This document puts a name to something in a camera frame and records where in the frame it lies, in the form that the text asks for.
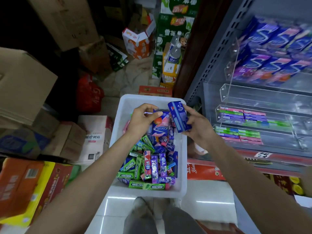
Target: person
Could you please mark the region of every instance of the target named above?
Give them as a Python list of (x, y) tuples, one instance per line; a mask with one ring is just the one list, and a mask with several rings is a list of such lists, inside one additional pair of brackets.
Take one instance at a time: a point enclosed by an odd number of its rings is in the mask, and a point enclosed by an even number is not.
[[(192, 129), (184, 134), (211, 154), (261, 233), (311, 233), (310, 216), (291, 196), (226, 145), (204, 116), (186, 105), (184, 107), (191, 114), (188, 124), (192, 125)], [(43, 210), (27, 234), (83, 234), (130, 149), (146, 133), (151, 122), (162, 115), (162, 112), (155, 112), (145, 116), (144, 112), (153, 109), (157, 107), (151, 104), (135, 108), (127, 132)], [(141, 198), (137, 198), (134, 204), (137, 210), (143, 210)], [(146, 209), (144, 213), (132, 212), (125, 220), (124, 234), (156, 234), (151, 213)], [(163, 219), (167, 234), (205, 233), (189, 214), (172, 205), (164, 212)]]

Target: price tag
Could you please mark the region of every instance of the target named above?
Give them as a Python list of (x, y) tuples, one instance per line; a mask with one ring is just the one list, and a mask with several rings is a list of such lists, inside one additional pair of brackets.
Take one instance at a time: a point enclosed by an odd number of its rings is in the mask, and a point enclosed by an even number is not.
[(272, 153), (268, 152), (258, 152), (256, 153), (255, 157), (261, 157), (261, 158), (268, 158), (271, 156)]

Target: right hand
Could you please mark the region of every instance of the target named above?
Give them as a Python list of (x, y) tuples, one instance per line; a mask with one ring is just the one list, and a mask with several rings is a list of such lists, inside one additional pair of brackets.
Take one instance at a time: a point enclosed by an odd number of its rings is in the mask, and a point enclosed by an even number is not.
[(212, 139), (216, 137), (210, 122), (200, 113), (196, 112), (193, 108), (183, 104), (185, 110), (191, 114), (187, 124), (192, 125), (192, 129), (184, 131), (182, 134), (190, 137), (196, 144), (209, 152)]

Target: orange packaging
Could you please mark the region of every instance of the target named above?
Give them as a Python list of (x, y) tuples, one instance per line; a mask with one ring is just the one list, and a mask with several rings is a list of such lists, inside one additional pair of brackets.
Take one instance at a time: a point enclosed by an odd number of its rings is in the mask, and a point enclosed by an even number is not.
[(172, 89), (163, 87), (153, 87), (153, 86), (143, 86), (140, 85), (138, 90), (139, 95), (150, 95), (150, 96), (160, 96), (160, 97), (170, 97), (172, 98)]
[(43, 166), (39, 161), (0, 156), (0, 219), (26, 211)]
[(59, 194), (68, 182), (71, 175), (73, 165), (55, 163), (49, 181), (46, 184), (44, 192), (40, 198), (36, 211), (34, 213), (33, 221), (38, 217), (38, 215), (46, 208), (46, 206), (51, 203), (51, 201)]
[(127, 52), (137, 59), (146, 58), (150, 55), (150, 41), (152, 40), (152, 32), (156, 27), (156, 22), (152, 14), (149, 15), (150, 24), (144, 32), (136, 34), (128, 28), (122, 31), (122, 37)]
[(188, 180), (217, 180), (225, 181), (219, 168), (204, 165), (189, 164), (187, 166)]

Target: finger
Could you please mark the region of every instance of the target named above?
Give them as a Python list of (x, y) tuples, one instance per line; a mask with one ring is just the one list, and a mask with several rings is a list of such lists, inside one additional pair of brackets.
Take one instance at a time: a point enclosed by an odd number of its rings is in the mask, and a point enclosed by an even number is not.
[(158, 109), (158, 107), (153, 104), (142, 104), (141, 106), (137, 107), (137, 109), (142, 112), (153, 112), (153, 109)]
[(190, 134), (191, 134), (191, 133), (190, 133), (189, 131), (183, 131), (182, 134), (183, 134), (183, 135), (186, 135), (186, 136), (188, 136), (188, 137), (190, 137)]
[(200, 113), (196, 112), (195, 109), (189, 107), (189, 106), (186, 106), (185, 104), (183, 104), (184, 106), (184, 109), (189, 112), (191, 115), (201, 115)]
[(149, 117), (147, 117), (147, 119), (149, 120), (150, 123), (152, 123), (152, 121), (154, 121), (155, 119), (157, 119), (161, 115), (162, 115), (162, 112), (155, 112), (153, 114), (150, 114)]
[(196, 120), (196, 116), (191, 115), (189, 117), (189, 120), (186, 122), (186, 124), (192, 125), (195, 122), (195, 120)]

